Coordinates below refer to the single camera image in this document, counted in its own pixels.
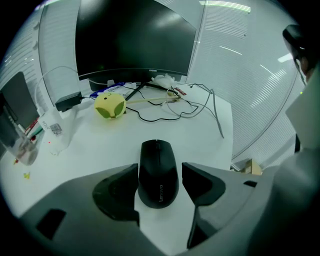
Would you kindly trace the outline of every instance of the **monitor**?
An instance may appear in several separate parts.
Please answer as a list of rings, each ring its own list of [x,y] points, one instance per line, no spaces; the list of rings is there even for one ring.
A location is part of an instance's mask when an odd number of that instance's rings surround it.
[[[17,125],[27,129],[38,117],[23,72],[16,73],[0,90],[7,110]]]
[[[195,35],[183,17],[154,0],[82,0],[75,32],[79,79],[149,82],[165,74],[180,79],[188,74]]]

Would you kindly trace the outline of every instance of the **black charger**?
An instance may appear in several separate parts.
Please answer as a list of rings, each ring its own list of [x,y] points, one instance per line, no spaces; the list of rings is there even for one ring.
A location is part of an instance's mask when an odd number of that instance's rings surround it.
[[[83,99],[81,92],[78,91],[58,99],[55,107],[58,111],[65,112],[80,104]]]

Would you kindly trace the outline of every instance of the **label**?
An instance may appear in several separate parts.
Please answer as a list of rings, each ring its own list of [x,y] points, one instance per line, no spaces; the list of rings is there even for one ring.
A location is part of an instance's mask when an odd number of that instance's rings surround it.
[[[51,125],[50,129],[56,137],[62,135],[62,129],[58,123]]]

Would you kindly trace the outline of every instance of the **desk surface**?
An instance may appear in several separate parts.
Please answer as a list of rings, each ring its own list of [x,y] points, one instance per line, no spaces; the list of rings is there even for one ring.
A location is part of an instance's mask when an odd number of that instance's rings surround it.
[[[204,104],[208,93],[196,86],[179,85],[186,100]],[[154,88],[141,90],[145,98],[163,97],[164,91]],[[140,99],[137,93],[132,99]],[[190,112],[184,101],[172,103],[177,113]],[[168,106],[153,106],[148,102],[131,104],[147,120],[176,118]],[[214,111],[210,97],[207,107]],[[136,112],[127,110],[120,118],[105,120],[94,111],[93,100],[86,99],[79,106],[74,121],[74,134],[67,149],[59,155],[48,150],[46,135],[40,142],[37,159],[31,166],[13,165],[14,157],[5,153],[0,161],[0,184],[12,213],[20,217],[27,209],[58,185],[78,177],[107,169],[140,162],[141,144],[148,140],[164,140],[171,144],[179,176],[179,192],[175,201],[163,209],[145,206],[135,195],[134,208],[140,214],[141,231],[160,250],[174,255],[186,250],[190,234],[194,204],[182,185],[183,162],[229,170],[233,148],[233,120],[231,105],[216,97],[216,111],[222,127],[221,137],[216,120],[204,109],[194,118],[176,121],[141,121]],[[25,179],[24,173],[30,172]]]

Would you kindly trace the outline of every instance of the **black mouse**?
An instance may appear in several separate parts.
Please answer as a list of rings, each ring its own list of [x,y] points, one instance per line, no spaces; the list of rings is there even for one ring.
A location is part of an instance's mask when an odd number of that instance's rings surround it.
[[[174,152],[170,143],[153,139],[142,143],[138,194],[151,208],[169,206],[179,191]]]

